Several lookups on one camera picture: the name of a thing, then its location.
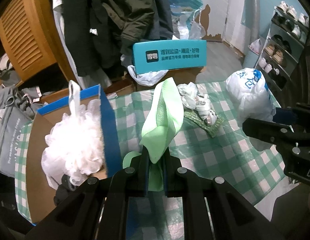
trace white crumpled cloth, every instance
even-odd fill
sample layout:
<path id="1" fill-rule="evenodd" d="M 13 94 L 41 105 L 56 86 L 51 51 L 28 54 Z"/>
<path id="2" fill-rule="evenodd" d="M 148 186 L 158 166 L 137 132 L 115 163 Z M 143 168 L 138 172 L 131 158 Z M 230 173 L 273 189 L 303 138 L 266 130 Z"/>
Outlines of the white crumpled cloth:
<path id="1" fill-rule="evenodd" d="M 188 85 L 180 84 L 177 88 L 184 107 L 196 110 L 202 120 L 208 125 L 215 124 L 217 115 L 211 109 L 211 101 L 209 100 L 208 94 L 199 93 L 193 82 L 190 82 Z"/>

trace floor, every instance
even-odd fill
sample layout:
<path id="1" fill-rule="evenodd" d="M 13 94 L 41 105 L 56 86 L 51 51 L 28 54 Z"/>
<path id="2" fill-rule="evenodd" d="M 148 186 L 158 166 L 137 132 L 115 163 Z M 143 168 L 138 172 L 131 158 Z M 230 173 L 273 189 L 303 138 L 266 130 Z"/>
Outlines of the floor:
<path id="1" fill-rule="evenodd" d="M 196 83 L 226 80 L 232 73 L 242 69 L 242 58 L 222 42 L 207 42 L 206 70 L 199 73 Z"/>

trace crumpled plastic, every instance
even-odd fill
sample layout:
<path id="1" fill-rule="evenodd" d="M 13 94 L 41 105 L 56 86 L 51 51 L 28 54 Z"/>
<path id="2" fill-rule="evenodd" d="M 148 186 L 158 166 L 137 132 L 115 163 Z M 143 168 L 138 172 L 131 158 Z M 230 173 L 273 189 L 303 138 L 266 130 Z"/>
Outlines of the crumpled plastic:
<path id="1" fill-rule="evenodd" d="M 257 39 L 256 41 L 253 41 L 248 47 L 256 54 L 260 54 L 261 48 L 263 47 L 261 43 L 261 39 Z"/>
<path id="2" fill-rule="evenodd" d="M 79 108 L 79 116 L 63 114 L 45 136 L 48 147 L 42 155 L 42 169 L 47 177 L 60 181 L 70 176 L 71 184 L 81 185 L 88 175 L 99 171 L 104 164 L 104 139 L 100 126 L 100 100 L 91 100 L 87 109 Z"/>
<path id="3" fill-rule="evenodd" d="M 197 11 L 199 11 L 199 23 L 195 22 L 195 15 Z M 200 8 L 194 12 L 193 21 L 191 22 L 191 29 L 188 37 L 189 40 L 201 40 L 202 37 L 206 35 L 204 27 L 200 24 L 201 14 L 202 11 Z"/>
<path id="4" fill-rule="evenodd" d="M 199 93 L 193 82 L 190 82 L 188 85 L 180 84 L 177 88 L 184 107 L 196 110 L 200 118 L 208 125 L 215 124 L 218 117 L 211 109 L 211 101 L 208 94 Z"/>
<path id="5" fill-rule="evenodd" d="M 126 67 L 130 76 L 140 85 L 151 87 L 157 84 L 163 76 L 166 75 L 168 70 L 151 71 L 144 74 L 136 74 L 135 66 L 132 65 L 131 56 L 122 55 L 120 57 L 122 66 Z"/>

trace green checkered tablecloth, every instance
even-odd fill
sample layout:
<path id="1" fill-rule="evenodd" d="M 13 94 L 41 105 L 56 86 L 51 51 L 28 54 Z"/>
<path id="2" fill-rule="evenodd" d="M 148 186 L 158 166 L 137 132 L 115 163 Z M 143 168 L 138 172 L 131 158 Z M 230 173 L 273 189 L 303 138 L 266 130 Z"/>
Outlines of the green checkered tablecloth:
<path id="1" fill-rule="evenodd" d="M 201 93 L 208 93 L 214 110 L 225 118 L 216 137 L 211 138 L 203 129 L 184 118 L 180 132 L 169 145 L 170 153 L 181 159 L 182 166 L 199 176 L 212 179 L 224 177 L 250 203 L 255 205 L 284 178 L 283 160 L 272 146 L 258 152 L 252 147 L 236 122 L 236 111 L 226 92 L 225 82 L 197 85 Z M 153 91 L 134 92 L 110 99 L 116 116 L 117 132 L 122 158 L 130 151 L 141 151 L 141 129 L 150 111 Z M 27 145 L 27 136 L 21 137 Z M 27 217 L 25 192 L 25 169 L 18 158 L 16 170 L 16 199 L 18 210 Z M 149 192 L 147 198 L 132 198 L 130 201 L 138 228 L 133 240 L 184 239 L 183 207 L 181 198 L 166 198 L 163 192 Z"/>
<path id="2" fill-rule="evenodd" d="M 18 212 L 31 222 L 26 195 L 26 157 L 33 122 L 21 129 L 15 164 L 15 194 Z"/>

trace gray clothing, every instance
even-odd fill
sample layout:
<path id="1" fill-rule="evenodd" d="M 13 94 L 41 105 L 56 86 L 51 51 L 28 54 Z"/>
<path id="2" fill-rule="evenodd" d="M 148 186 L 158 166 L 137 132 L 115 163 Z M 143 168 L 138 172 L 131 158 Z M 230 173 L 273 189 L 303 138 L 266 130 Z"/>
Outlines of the gray clothing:
<path id="1" fill-rule="evenodd" d="M 0 80 L 5 87 L 17 85 L 20 81 L 20 77 L 18 76 L 16 70 L 14 69 L 4 69 L 0 71 Z"/>
<path id="2" fill-rule="evenodd" d="M 6 107 L 5 114 L 0 123 L 0 172 L 6 176 L 15 177 L 20 131 L 31 120 L 13 103 Z"/>
<path id="3" fill-rule="evenodd" d="M 28 89 L 33 94 L 36 88 Z M 35 117 L 42 104 L 31 104 L 16 86 L 0 87 L 0 110 L 6 109 L 0 122 L 0 172 L 15 177 L 15 157 L 21 128 Z"/>

